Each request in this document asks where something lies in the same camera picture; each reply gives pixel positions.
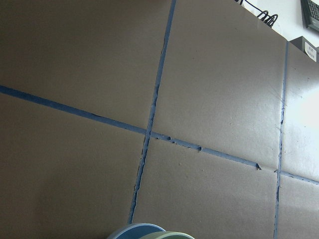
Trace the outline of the blue bowl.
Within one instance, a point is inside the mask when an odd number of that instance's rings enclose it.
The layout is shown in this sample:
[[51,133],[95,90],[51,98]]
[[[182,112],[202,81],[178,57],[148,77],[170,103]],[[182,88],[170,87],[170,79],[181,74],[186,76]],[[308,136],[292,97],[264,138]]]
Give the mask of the blue bowl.
[[107,239],[139,239],[155,232],[165,232],[165,229],[149,223],[134,223],[112,232]]

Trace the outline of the black labelled box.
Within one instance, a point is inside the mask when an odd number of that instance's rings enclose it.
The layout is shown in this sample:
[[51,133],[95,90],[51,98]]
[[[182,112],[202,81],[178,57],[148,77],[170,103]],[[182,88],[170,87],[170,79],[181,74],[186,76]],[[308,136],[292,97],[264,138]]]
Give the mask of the black labelled box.
[[319,48],[312,45],[306,38],[300,36],[290,41],[295,47],[305,53],[316,63],[319,62]]

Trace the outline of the green bowl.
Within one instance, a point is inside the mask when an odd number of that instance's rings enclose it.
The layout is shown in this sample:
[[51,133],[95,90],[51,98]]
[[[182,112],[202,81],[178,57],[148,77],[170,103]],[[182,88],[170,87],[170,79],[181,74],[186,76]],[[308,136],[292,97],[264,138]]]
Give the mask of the green bowl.
[[140,239],[194,239],[194,237],[181,232],[161,231],[147,234]]

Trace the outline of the black keyboard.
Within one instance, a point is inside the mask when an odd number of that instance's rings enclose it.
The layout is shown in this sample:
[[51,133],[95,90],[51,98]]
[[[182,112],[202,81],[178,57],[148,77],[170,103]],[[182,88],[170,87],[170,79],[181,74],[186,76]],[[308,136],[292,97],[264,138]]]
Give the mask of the black keyboard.
[[312,0],[301,0],[307,28],[319,30],[319,5]]

